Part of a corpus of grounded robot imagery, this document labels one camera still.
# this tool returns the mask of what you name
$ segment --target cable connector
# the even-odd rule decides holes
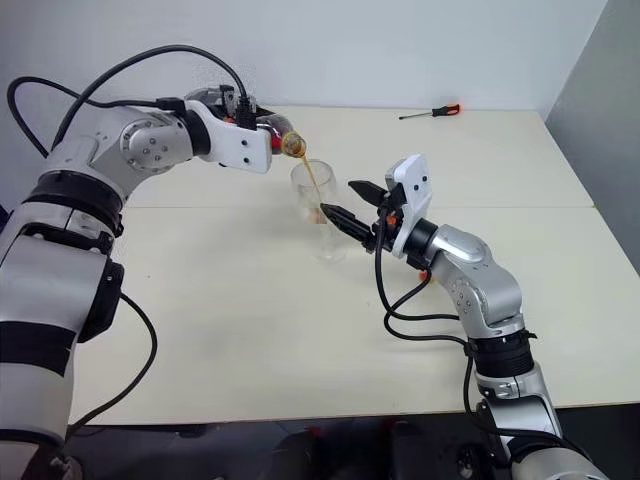
[[[187,115],[187,107],[185,106],[184,100],[178,97],[156,98],[156,106],[160,110],[176,112],[181,118]]]
[[[236,125],[247,130],[256,130],[256,115],[251,109],[251,101],[247,96],[241,96],[236,107]]]

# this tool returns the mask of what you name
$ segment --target white table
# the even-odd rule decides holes
[[[388,166],[408,153],[402,148],[393,153],[390,145],[404,138],[405,126],[419,136],[420,122],[428,133],[414,146],[422,146],[429,156],[436,191],[429,218],[481,236],[496,260],[516,276],[524,292],[527,326],[540,337],[533,342],[533,353],[556,406],[640,400],[638,382],[612,374],[638,368],[634,332],[640,279],[537,115],[465,112],[453,119],[398,122],[402,128],[395,130],[391,128],[397,124],[388,122],[389,140],[381,147],[387,154],[376,153],[365,142],[365,155],[350,160],[347,155],[338,164],[328,153],[334,142],[346,148],[349,137],[364,141],[362,123],[369,116],[381,122],[397,112],[286,111],[308,129],[308,137],[317,135],[311,149],[332,162],[345,181],[356,177],[383,183]],[[328,135],[327,130],[336,128],[323,127],[328,118],[339,118],[344,130]],[[491,125],[506,129],[508,138],[501,139]],[[438,131],[459,141],[446,142]],[[429,145],[437,147],[430,150]],[[519,154],[517,145],[522,146]],[[464,170],[455,162],[470,165],[469,158],[456,152],[470,155],[472,150],[477,173],[464,177],[468,191],[455,181],[455,172]],[[446,152],[447,161],[442,158]],[[509,158],[519,166],[511,166]],[[173,178],[154,179],[125,212],[125,235],[114,258],[125,265],[124,290],[150,315],[160,348],[138,388],[95,424],[462,409],[465,359],[460,348],[404,342],[384,331],[372,257],[348,239],[347,256],[338,264],[319,263],[311,255],[309,232],[290,199],[290,161],[276,161],[262,177],[204,165],[215,172],[205,178],[206,169],[197,165],[188,165],[197,175],[183,168]],[[261,181],[253,184],[256,195],[270,192],[266,199],[242,196],[233,188],[234,182],[253,178]],[[542,178],[548,178],[548,188],[532,186],[532,179]],[[503,183],[520,188],[502,188]],[[163,203],[163,191],[175,201],[173,207]],[[188,196],[178,198],[177,192]],[[375,215],[372,208],[361,205],[360,210],[367,220]],[[389,256],[384,268],[391,298],[418,281],[413,269]],[[446,293],[431,285],[406,311],[453,309]],[[462,334],[451,321],[402,327]],[[78,348],[72,419],[120,391],[144,363],[148,348],[141,321],[122,305],[109,331]],[[606,388],[594,388],[605,379]]]

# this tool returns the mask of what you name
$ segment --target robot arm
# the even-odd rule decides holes
[[[373,230],[341,207],[322,209],[369,252],[378,232],[384,231],[386,250],[406,257],[414,268],[431,268],[445,288],[468,337],[468,355],[476,363],[483,399],[472,418],[488,433],[496,463],[510,465],[516,480],[606,479],[562,438],[540,365],[531,355],[529,338],[534,335],[525,329],[515,278],[495,263],[480,238],[423,218],[431,199],[423,155],[394,165],[386,180],[388,191],[370,182],[349,183],[379,208]],[[380,229],[385,221],[386,228]]]
[[[205,89],[170,112],[108,110],[60,143],[0,233],[0,478],[20,478],[39,446],[65,440],[73,354],[111,325],[124,268],[110,259],[134,189],[194,156],[265,173],[291,124],[255,108],[240,128],[234,93]]]

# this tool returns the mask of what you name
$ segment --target glass cup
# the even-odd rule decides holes
[[[336,177],[331,167],[320,160],[309,160],[308,165],[315,184],[304,163],[301,162],[291,170],[291,186],[297,207],[302,218],[315,231],[315,256],[329,263],[337,262],[344,257],[342,234],[320,209],[321,203],[338,203]]]

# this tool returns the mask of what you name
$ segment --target screwdriver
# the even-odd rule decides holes
[[[452,115],[457,115],[462,110],[459,103],[455,105],[445,105],[444,107],[434,108],[430,112],[425,113],[415,113],[413,115],[405,115],[403,117],[398,117],[398,120],[404,120],[405,118],[415,118],[415,117],[450,117]]]

